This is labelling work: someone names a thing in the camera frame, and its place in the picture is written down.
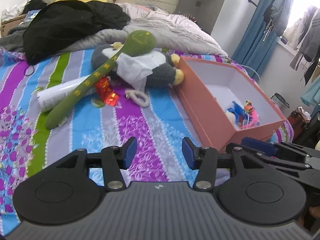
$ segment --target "gray plush toy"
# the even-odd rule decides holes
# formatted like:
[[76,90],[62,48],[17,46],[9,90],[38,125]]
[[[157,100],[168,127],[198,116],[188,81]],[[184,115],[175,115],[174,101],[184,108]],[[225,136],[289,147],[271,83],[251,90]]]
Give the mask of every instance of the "gray plush toy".
[[[97,47],[91,58],[91,66],[93,70],[96,70],[103,65],[110,57],[113,56],[113,54],[117,52],[117,49],[120,49],[121,47],[122,44],[120,42]],[[178,65],[180,60],[180,57],[177,54],[169,56],[164,55],[159,51],[152,51],[150,54],[145,54],[146,60],[154,60],[154,64],[157,64],[157,67],[153,68],[152,74],[147,76],[146,87],[163,88],[169,84],[179,85],[183,81],[183,72],[174,67]],[[113,71],[109,73],[110,76],[117,76],[116,71],[117,69],[113,69]]]

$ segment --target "white cylinder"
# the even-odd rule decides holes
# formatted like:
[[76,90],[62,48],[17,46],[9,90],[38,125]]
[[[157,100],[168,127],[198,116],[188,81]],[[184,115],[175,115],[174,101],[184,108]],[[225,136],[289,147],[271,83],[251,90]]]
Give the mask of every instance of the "white cylinder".
[[[37,93],[38,102],[42,112],[54,109],[71,91],[80,85],[88,76],[68,81],[50,87]],[[86,96],[95,93],[95,88],[88,91]]]

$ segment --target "yellow plush foot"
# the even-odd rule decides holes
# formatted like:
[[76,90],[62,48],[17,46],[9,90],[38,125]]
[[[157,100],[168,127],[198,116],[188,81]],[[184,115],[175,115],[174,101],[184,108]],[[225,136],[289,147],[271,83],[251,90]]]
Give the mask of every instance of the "yellow plush foot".
[[121,42],[115,42],[114,44],[111,44],[113,49],[121,49],[123,44]]
[[174,66],[174,67],[177,67],[178,64],[179,64],[179,61],[180,61],[179,55],[177,55],[177,54],[172,54],[170,57],[171,57],[171,61],[172,61],[172,63],[173,63],[173,66]]
[[182,83],[183,81],[183,78],[184,78],[184,73],[182,72],[181,69],[176,69],[176,76],[175,76],[175,79],[174,79],[174,82],[172,83],[172,85],[176,86],[176,85],[179,85]]

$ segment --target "green spoon-shaped object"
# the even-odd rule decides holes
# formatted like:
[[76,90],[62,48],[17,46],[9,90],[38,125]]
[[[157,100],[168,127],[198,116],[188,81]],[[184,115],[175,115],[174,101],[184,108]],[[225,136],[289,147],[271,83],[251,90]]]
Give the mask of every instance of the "green spoon-shaped object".
[[129,34],[123,47],[106,63],[86,78],[75,90],[68,94],[49,113],[45,126],[51,130],[57,127],[62,120],[71,112],[78,101],[98,82],[116,66],[116,60],[121,53],[131,57],[139,56],[150,52],[156,47],[156,38],[149,32],[138,30]]

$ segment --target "black jacket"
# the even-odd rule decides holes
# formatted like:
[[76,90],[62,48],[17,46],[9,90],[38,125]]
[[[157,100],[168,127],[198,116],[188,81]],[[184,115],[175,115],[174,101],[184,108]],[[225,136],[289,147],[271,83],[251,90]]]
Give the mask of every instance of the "black jacket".
[[130,17],[113,3],[68,0],[42,9],[23,34],[27,62],[35,65],[103,29],[122,29]]

